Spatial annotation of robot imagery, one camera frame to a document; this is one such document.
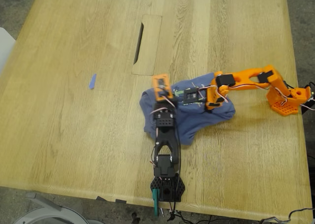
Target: green clip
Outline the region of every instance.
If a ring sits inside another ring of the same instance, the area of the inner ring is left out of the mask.
[[[153,196],[153,200],[154,200],[154,216],[158,216],[159,189],[153,189],[152,196]]]

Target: wire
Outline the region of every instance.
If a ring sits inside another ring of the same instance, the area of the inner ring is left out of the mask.
[[[314,159],[315,160],[315,158],[313,157],[313,156],[311,156],[311,155],[307,155],[309,158],[312,158],[312,159]]]
[[[216,85],[209,85],[209,86],[207,86],[207,87],[201,87],[201,88],[198,89],[198,91],[200,91],[200,90],[205,90],[205,89],[210,88],[210,87],[215,87],[215,88],[216,88],[216,93],[217,93],[220,97],[222,97],[226,103],[228,103],[228,100],[226,99],[226,96],[223,96],[222,94],[220,94],[220,93],[218,92],[218,87],[217,87]]]
[[[309,85],[313,85],[313,86],[315,86],[315,84],[314,84],[312,81],[309,83]]]
[[[162,96],[166,101],[168,101],[174,108],[176,108],[175,107],[175,105],[167,98],[167,97],[165,97],[165,96]]]
[[[156,163],[154,162],[154,159],[152,158],[152,154],[155,148],[156,148],[156,145],[152,148],[152,152],[151,152],[151,162],[153,163],[153,165],[156,165]]]
[[[185,218],[183,217],[183,215],[182,215],[181,212],[178,212],[178,214],[179,214],[179,215],[177,215],[177,214],[174,214],[174,215],[175,215],[176,217],[181,218],[184,223],[187,223],[187,224],[194,224],[193,222],[191,222],[191,221],[185,219]],[[200,220],[200,221],[196,222],[195,224],[199,224],[199,223],[201,223],[201,222],[208,222],[208,224],[209,224],[209,223],[211,223],[211,222],[215,222],[215,221],[219,221],[219,220],[231,220],[231,219],[234,219],[234,218],[217,218],[217,219],[211,220],[211,218],[212,218],[212,215],[210,215],[210,218],[209,218],[208,220]]]
[[[217,218],[217,219],[210,221],[209,223],[219,221],[219,220],[231,220],[231,219],[234,219],[234,218]]]
[[[161,107],[161,108],[158,108],[158,109],[150,112],[150,114],[153,114],[153,113],[158,112],[158,111],[163,110],[163,109],[168,109],[168,108],[167,107]]]
[[[179,131],[178,131],[178,124],[177,124],[177,121],[176,119],[175,120],[175,131],[176,131],[176,135],[177,135],[177,143],[178,143],[178,180],[177,180],[177,185],[176,185],[176,189],[175,189],[175,194],[174,194],[174,212],[175,212],[175,206],[176,206],[176,194],[177,194],[177,188],[178,188],[178,185],[179,185],[179,180],[180,180],[180,177],[181,177],[181,163],[182,163],[182,158],[181,158],[181,140],[180,140],[180,137],[179,137]]]
[[[295,212],[302,212],[304,210],[315,210],[315,208],[302,208],[302,209],[294,210],[294,211],[289,213],[288,220],[285,220],[285,221],[281,221],[281,220],[279,220],[276,217],[270,217],[270,218],[266,218],[266,219],[261,219],[259,224],[263,224],[264,222],[271,222],[271,221],[276,221],[277,223],[281,223],[281,224],[289,223],[291,221],[291,215],[293,213],[295,213]]]
[[[274,89],[277,90],[281,97],[285,99],[285,101],[281,102],[280,105],[285,105],[287,103],[287,96],[285,96],[277,87],[274,87]]]
[[[308,108],[309,110],[312,110],[312,111],[315,111],[315,109],[312,109],[312,108],[310,108],[310,107],[308,107],[308,106],[305,106],[304,104],[300,104],[302,107],[306,107],[306,108]]]
[[[238,86],[231,86],[230,88],[236,89],[236,88],[243,87],[243,86],[255,86],[255,87],[257,87],[258,89],[261,89],[261,90],[268,90],[269,89],[269,88],[260,87],[260,86],[255,85],[255,84],[242,84],[242,85],[238,85]]]
[[[288,83],[286,83],[286,85],[288,86],[288,87],[290,87],[291,89],[294,89],[292,86],[290,86]]]

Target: white chair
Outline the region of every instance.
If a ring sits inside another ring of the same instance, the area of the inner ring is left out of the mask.
[[[15,39],[4,28],[0,28],[0,74],[14,44]]]

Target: white wire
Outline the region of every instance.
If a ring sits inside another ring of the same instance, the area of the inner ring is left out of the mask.
[[[254,84],[242,84],[242,85],[238,85],[238,86],[231,86],[230,88],[236,89],[236,88],[239,88],[239,87],[249,86],[249,85],[254,85]],[[261,89],[261,90],[268,90],[269,89],[269,88],[260,87],[258,85],[254,85],[254,86],[257,87],[258,89]]]
[[[285,101],[280,103],[280,106],[283,106],[287,103],[287,96],[285,96],[277,87],[274,87],[275,90],[277,90],[279,92],[279,94],[281,94],[281,97],[283,97],[285,99]]]
[[[304,104],[300,104],[302,107],[306,107],[306,108],[308,108],[308,109],[310,109],[310,110],[312,110],[312,111],[315,111],[315,109],[312,109],[312,108],[310,108],[310,107],[308,107],[308,106],[305,106]]]
[[[215,88],[216,88],[216,93],[217,93],[220,97],[222,97],[226,103],[228,103],[228,100],[226,99],[226,96],[224,97],[222,94],[220,94],[220,93],[218,92],[218,87],[217,87],[216,85],[209,85],[209,86],[207,86],[207,87],[202,87],[202,88],[199,88],[198,91],[204,90],[204,89],[207,89],[207,88],[210,88],[210,87],[215,87]]]
[[[163,109],[168,109],[168,108],[167,107],[161,107],[161,108],[158,108],[157,110],[150,112],[150,114],[158,112],[158,111],[163,110]]]
[[[162,96],[166,101],[168,101],[174,108],[176,108],[175,107],[175,105],[167,98],[167,97],[165,97],[165,96]]]

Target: blue cloth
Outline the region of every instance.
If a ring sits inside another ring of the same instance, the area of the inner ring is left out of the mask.
[[[183,104],[184,90],[188,88],[208,86],[214,77],[213,73],[199,76],[192,80],[183,80],[171,86],[175,97],[178,100],[176,121],[181,143],[190,145],[195,133],[209,125],[231,119],[235,113],[234,106],[224,102],[221,107],[214,108],[211,113],[205,111],[204,103]],[[154,90],[148,89],[142,93],[140,106],[145,117],[144,131],[150,133],[152,139],[156,137],[156,127],[153,120],[154,104],[156,103]]]

